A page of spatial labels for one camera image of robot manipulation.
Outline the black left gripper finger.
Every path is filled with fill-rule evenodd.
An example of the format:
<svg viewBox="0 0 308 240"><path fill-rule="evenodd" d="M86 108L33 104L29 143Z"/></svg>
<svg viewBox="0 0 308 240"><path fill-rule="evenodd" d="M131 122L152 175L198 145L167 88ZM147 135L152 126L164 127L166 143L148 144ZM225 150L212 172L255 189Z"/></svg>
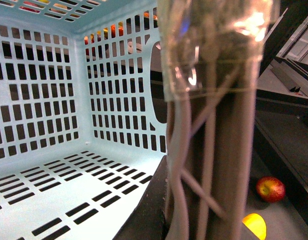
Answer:
<svg viewBox="0 0 308 240"><path fill-rule="evenodd" d="M167 175L166 156L163 156L139 204L120 228L114 239L165 239L168 231L164 217Z"/></svg>

